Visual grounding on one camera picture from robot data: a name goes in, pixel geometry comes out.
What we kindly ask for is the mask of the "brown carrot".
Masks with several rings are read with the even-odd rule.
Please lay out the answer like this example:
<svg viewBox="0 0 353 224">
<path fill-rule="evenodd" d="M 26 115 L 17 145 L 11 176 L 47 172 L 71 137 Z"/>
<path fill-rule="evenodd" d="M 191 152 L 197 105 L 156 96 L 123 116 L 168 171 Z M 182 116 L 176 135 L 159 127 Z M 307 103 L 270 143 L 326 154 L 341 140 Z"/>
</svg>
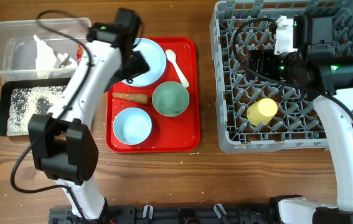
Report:
<svg viewBox="0 0 353 224">
<path fill-rule="evenodd" d="M 119 99 L 126 100 L 126 101 L 131 101 L 134 103 L 140 103 L 140 104 L 145 104 L 145 105 L 149 103 L 149 96 L 142 94 L 142 93 L 114 92 L 114 93 L 112 93 L 112 96 L 115 98 L 119 98 Z"/>
</svg>

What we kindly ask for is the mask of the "yellow plastic cup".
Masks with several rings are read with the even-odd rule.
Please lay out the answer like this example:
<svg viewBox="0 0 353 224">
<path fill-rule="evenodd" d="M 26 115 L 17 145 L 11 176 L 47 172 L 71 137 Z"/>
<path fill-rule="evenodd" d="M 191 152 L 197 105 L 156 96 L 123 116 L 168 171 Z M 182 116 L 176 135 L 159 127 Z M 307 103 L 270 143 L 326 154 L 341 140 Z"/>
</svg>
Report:
<svg viewBox="0 0 353 224">
<path fill-rule="evenodd" d="M 278 104 L 271 98 L 264 98 L 248 107 L 247 119 L 253 126 L 267 124 L 278 112 Z"/>
</svg>

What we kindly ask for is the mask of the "green bowl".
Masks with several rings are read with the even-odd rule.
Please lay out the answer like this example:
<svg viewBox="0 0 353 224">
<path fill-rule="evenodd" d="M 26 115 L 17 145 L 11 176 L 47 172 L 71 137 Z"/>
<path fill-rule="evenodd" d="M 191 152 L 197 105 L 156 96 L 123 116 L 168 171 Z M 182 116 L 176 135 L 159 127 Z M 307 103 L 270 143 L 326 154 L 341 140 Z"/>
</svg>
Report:
<svg viewBox="0 0 353 224">
<path fill-rule="evenodd" d="M 154 89 L 151 99 L 159 114 L 175 117 L 188 108 L 190 94 L 187 88 L 178 82 L 164 82 Z"/>
</svg>

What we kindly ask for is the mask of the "red snack wrapper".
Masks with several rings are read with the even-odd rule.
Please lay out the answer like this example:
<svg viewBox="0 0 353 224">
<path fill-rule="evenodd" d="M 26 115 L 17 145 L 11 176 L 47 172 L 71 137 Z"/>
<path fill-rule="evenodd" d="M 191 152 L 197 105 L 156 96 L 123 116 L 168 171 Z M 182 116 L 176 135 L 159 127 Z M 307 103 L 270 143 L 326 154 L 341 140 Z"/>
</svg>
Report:
<svg viewBox="0 0 353 224">
<path fill-rule="evenodd" d="M 81 59 L 83 58 L 83 54 L 84 54 L 84 51 L 85 51 L 84 46 L 85 46 L 85 44 L 79 44 L 78 45 L 77 54 L 76 54 L 76 56 L 77 56 L 77 64 L 79 64 Z"/>
</svg>

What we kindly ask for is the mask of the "small light blue bowl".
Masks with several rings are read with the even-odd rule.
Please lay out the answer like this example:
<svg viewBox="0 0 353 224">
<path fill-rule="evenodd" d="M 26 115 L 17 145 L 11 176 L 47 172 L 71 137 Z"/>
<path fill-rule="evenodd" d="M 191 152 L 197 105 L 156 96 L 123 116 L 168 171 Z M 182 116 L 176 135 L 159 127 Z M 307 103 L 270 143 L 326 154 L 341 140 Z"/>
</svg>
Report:
<svg viewBox="0 0 353 224">
<path fill-rule="evenodd" d="M 151 117 L 136 107 L 118 113 L 113 121 L 113 133 L 117 140 L 126 145 L 137 145 L 145 141 L 153 128 Z"/>
</svg>

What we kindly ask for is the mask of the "white tissue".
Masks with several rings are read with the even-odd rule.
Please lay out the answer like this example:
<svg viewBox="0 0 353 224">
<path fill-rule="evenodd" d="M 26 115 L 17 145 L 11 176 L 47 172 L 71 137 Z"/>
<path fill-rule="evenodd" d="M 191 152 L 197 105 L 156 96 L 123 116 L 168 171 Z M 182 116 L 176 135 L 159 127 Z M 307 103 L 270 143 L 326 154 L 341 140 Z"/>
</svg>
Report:
<svg viewBox="0 0 353 224">
<path fill-rule="evenodd" d="M 52 47 L 49 47 L 38 36 L 33 35 L 37 46 L 37 58 L 35 60 L 35 69 L 38 79 L 47 79 L 52 70 L 63 68 L 77 68 L 77 61 L 69 54 L 58 53 Z"/>
</svg>

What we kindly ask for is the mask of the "white rice pile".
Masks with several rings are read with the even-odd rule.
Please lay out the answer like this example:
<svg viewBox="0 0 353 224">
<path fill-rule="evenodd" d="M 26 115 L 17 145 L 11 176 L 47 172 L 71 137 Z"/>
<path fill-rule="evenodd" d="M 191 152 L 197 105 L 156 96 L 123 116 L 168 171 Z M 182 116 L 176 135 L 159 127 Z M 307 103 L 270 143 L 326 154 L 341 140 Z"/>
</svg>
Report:
<svg viewBox="0 0 353 224">
<path fill-rule="evenodd" d="M 6 135 L 28 135 L 27 127 L 32 115 L 45 115 L 47 110 L 60 99 L 64 89 L 65 85 L 14 89 L 11 95 Z"/>
</svg>

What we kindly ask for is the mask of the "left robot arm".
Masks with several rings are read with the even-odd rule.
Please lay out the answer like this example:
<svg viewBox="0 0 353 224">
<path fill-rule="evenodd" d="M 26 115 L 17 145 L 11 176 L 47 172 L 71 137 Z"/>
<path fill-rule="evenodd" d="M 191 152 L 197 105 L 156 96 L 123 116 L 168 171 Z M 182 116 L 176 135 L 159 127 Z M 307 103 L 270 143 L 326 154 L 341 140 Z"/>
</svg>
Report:
<svg viewBox="0 0 353 224">
<path fill-rule="evenodd" d="M 111 222 L 93 176 L 98 148 L 90 126 L 102 94 L 149 70 L 141 52 L 134 50 L 142 24 L 133 10 L 120 8 L 114 22 L 89 27 L 80 62 L 60 100 L 29 121 L 35 168 L 64 189 L 72 204 L 66 219 L 72 223 Z"/>
</svg>

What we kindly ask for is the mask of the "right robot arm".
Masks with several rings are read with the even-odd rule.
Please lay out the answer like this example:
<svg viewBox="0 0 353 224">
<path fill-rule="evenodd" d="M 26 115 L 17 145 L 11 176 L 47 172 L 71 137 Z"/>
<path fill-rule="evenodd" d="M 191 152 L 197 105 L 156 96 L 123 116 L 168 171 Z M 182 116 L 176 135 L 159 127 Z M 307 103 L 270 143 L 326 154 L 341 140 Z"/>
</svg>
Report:
<svg viewBox="0 0 353 224">
<path fill-rule="evenodd" d="M 330 16 L 268 19 L 273 50 L 251 50 L 242 62 L 250 78 L 305 92 L 326 133 L 337 181 L 337 203 L 300 195 L 273 198 L 273 222 L 353 223 L 353 56 L 339 56 Z"/>
</svg>

